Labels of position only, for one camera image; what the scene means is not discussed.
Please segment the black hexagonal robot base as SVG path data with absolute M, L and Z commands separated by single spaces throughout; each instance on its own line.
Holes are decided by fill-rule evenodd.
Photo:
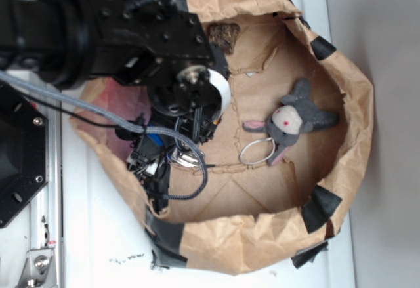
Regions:
M 1 227 L 7 227 L 47 183 L 48 119 L 1 84 Z

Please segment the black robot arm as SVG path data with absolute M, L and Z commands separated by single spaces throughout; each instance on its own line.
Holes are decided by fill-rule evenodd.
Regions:
M 111 77 L 145 86 L 166 125 L 188 120 L 184 132 L 138 127 L 189 147 L 212 138 L 230 97 L 223 51 L 205 35 L 196 14 L 177 0 L 1 0 L 2 177 L 22 170 L 26 148 L 41 151 L 37 131 L 16 107 L 30 105 L 7 70 L 29 70 L 58 89 Z

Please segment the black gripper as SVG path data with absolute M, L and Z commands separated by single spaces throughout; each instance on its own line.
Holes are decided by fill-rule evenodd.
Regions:
M 163 83 L 148 85 L 152 105 L 149 127 L 172 129 L 196 144 L 211 140 L 230 103 L 229 76 L 226 66 L 190 66 Z M 192 167 L 199 163 L 186 143 L 169 135 L 134 133 L 121 127 L 115 133 L 122 140 L 133 141 L 127 167 L 140 181 L 168 180 L 167 157 L 177 161 L 191 157 L 186 164 Z

